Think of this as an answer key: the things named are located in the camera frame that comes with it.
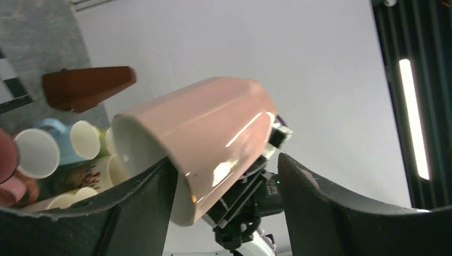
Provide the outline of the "tan tall cup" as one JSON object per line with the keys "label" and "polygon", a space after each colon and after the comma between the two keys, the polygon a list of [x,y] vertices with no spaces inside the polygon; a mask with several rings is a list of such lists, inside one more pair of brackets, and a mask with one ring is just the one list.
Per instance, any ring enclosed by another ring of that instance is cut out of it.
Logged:
{"label": "tan tall cup", "polygon": [[57,168],[51,176],[38,181],[41,188],[38,199],[48,199],[83,187],[92,187],[101,193],[130,177],[117,154],[65,165]]}

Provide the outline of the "pale pink mug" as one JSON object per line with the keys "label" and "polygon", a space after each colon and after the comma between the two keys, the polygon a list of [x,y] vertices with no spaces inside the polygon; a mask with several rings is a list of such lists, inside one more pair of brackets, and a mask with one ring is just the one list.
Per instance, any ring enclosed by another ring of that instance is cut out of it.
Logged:
{"label": "pale pink mug", "polygon": [[179,177],[171,221],[191,226],[262,155],[278,111],[254,79],[211,77],[115,115],[131,177],[167,157]]}

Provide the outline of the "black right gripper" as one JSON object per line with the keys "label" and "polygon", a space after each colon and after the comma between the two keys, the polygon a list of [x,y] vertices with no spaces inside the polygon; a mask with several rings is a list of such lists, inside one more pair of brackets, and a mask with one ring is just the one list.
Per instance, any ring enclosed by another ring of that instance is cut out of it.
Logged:
{"label": "black right gripper", "polygon": [[213,228],[241,226],[284,211],[278,174],[267,171],[260,156],[203,216]]}

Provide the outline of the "light blue mug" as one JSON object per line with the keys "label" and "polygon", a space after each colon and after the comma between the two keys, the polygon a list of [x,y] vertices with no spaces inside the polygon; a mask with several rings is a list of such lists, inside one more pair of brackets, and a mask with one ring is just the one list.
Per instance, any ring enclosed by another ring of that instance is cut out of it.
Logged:
{"label": "light blue mug", "polygon": [[74,125],[47,118],[34,128],[13,136],[18,149],[18,172],[26,177],[42,179],[53,174],[60,165],[79,161],[71,134]]}

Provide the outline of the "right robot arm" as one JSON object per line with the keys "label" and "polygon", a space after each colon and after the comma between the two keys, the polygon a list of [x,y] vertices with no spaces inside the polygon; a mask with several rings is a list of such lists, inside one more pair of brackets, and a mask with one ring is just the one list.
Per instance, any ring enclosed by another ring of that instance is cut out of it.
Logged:
{"label": "right robot arm", "polygon": [[273,235],[260,228],[262,218],[284,211],[279,177],[267,162],[260,156],[202,217],[232,255],[276,255]]}

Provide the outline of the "yellow mug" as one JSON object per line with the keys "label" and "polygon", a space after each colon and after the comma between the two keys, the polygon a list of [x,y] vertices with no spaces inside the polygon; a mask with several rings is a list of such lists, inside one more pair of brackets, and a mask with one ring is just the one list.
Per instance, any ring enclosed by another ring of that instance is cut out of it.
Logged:
{"label": "yellow mug", "polygon": [[74,123],[69,131],[69,140],[75,155],[81,160],[93,160],[110,155],[106,133],[88,121]]}

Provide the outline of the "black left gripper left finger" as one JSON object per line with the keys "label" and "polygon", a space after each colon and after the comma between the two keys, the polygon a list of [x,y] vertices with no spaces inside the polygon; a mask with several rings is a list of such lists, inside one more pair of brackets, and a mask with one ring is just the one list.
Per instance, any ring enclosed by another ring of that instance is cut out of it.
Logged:
{"label": "black left gripper left finger", "polygon": [[163,158],[66,209],[1,208],[1,255],[162,255],[177,184]]}

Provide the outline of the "salmon pink mug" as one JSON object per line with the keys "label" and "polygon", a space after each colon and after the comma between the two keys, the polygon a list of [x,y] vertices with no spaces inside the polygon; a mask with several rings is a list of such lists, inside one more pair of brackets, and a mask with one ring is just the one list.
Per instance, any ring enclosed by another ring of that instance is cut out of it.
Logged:
{"label": "salmon pink mug", "polygon": [[1,206],[27,206],[37,202],[39,195],[38,180],[20,172],[1,184]]}

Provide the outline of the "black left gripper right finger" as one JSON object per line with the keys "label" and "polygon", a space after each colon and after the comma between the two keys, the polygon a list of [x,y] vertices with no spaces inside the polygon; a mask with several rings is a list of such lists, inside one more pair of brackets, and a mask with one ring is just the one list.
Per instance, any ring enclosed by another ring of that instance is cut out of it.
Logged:
{"label": "black left gripper right finger", "polygon": [[451,255],[451,207],[384,203],[278,156],[293,255]]}

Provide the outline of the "pink floral mug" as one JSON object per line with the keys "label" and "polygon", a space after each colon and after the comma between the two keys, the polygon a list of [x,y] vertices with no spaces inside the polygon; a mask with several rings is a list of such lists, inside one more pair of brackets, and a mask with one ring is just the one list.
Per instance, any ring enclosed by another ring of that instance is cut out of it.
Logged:
{"label": "pink floral mug", "polygon": [[19,165],[19,153],[14,139],[1,129],[1,183],[14,175]]}

